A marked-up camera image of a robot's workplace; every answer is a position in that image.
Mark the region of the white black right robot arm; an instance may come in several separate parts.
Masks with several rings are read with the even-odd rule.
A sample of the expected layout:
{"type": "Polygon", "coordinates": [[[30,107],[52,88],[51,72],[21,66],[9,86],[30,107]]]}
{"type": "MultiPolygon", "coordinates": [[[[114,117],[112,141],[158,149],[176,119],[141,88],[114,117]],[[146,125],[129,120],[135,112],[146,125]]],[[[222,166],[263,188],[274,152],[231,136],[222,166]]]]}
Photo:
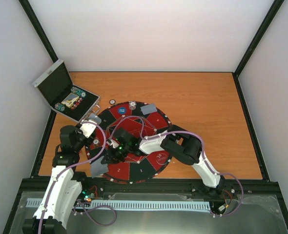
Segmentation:
{"type": "Polygon", "coordinates": [[[222,194],[224,176],[218,172],[205,153],[205,145],[200,136],[188,132],[177,125],[171,125],[162,133],[152,136],[135,137],[127,130],[119,128],[113,132],[102,164],[123,162],[128,154],[149,155],[166,151],[179,162],[191,166],[201,177],[204,190],[211,196],[222,194]]]}

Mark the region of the blue orange ten chip stack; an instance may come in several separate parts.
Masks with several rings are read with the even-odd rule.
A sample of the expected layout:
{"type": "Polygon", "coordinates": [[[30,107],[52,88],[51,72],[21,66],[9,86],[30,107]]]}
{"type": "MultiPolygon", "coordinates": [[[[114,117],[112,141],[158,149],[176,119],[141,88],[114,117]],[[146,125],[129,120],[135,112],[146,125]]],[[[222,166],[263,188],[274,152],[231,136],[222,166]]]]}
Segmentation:
{"type": "Polygon", "coordinates": [[[129,109],[131,111],[135,110],[136,109],[136,105],[137,105],[137,103],[135,101],[130,101],[129,102],[129,109]]]}

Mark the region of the single hundred chip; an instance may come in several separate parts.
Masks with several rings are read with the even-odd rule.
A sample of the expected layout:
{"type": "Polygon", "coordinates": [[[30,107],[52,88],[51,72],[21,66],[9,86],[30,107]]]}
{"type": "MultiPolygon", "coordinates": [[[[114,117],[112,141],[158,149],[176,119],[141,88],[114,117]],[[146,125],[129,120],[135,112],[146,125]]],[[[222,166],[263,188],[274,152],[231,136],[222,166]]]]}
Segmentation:
{"type": "Polygon", "coordinates": [[[111,105],[114,105],[114,104],[116,103],[116,101],[115,101],[114,99],[111,99],[111,100],[109,101],[109,103],[110,103],[111,105]]]}

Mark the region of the clear dealer button disc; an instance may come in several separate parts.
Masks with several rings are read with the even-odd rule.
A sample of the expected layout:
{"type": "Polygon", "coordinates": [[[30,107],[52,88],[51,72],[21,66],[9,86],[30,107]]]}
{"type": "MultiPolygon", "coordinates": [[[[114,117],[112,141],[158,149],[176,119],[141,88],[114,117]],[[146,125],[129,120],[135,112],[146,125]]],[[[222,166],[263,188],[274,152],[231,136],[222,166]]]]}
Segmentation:
{"type": "Polygon", "coordinates": [[[168,155],[165,153],[158,153],[156,155],[156,162],[159,165],[166,165],[168,162],[168,155]]]}

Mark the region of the blue playing card deck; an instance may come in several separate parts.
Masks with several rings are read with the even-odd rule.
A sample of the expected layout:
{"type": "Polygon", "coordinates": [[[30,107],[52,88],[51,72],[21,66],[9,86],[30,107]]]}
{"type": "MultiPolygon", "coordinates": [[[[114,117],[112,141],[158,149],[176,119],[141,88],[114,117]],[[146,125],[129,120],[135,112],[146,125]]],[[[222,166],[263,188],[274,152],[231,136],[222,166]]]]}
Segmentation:
{"type": "Polygon", "coordinates": [[[100,125],[102,120],[95,114],[91,114],[88,118],[90,121],[95,122],[96,124],[100,125]]]}

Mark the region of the brown black hundred chip stack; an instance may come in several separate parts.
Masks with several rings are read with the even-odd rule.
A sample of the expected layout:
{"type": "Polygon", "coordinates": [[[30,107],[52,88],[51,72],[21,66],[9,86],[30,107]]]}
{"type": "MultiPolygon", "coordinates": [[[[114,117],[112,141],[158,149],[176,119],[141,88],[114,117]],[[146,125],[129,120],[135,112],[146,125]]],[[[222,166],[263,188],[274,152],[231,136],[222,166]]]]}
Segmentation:
{"type": "Polygon", "coordinates": [[[97,138],[93,140],[94,145],[99,145],[99,143],[100,143],[100,141],[97,138]]]}

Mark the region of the dealt card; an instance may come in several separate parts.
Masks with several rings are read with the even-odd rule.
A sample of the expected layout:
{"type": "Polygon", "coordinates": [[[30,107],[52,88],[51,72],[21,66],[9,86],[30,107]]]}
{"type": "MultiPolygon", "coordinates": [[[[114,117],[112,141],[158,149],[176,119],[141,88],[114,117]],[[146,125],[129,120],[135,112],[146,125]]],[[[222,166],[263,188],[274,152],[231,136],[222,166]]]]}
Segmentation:
{"type": "Polygon", "coordinates": [[[107,173],[108,165],[94,162],[90,165],[90,171],[91,171],[91,177],[95,178],[95,177],[103,175],[104,173],[107,173]]]}
{"type": "Polygon", "coordinates": [[[155,104],[147,104],[141,107],[141,112],[143,115],[148,115],[154,112],[157,112],[157,108],[155,104]]]}

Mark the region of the blue small blind button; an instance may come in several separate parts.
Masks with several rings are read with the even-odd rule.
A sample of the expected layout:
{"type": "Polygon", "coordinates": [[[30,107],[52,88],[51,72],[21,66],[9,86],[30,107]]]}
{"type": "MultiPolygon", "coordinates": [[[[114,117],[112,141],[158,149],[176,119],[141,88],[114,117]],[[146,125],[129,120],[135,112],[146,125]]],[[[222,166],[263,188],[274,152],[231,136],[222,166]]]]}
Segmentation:
{"type": "Polygon", "coordinates": [[[118,113],[121,115],[124,115],[126,113],[126,108],[125,107],[119,107],[118,108],[118,113]]]}

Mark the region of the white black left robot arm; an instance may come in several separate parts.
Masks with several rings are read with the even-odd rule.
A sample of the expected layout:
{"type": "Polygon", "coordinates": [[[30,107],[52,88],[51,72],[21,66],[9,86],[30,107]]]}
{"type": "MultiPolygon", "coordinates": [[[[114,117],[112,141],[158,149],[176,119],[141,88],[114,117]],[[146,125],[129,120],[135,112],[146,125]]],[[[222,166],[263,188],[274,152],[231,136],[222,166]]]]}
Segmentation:
{"type": "Polygon", "coordinates": [[[65,234],[70,213],[78,196],[89,192],[84,172],[75,172],[96,123],[85,121],[60,129],[60,144],[55,149],[52,171],[43,199],[31,219],[22,225],[24,234],[65,234]]]}

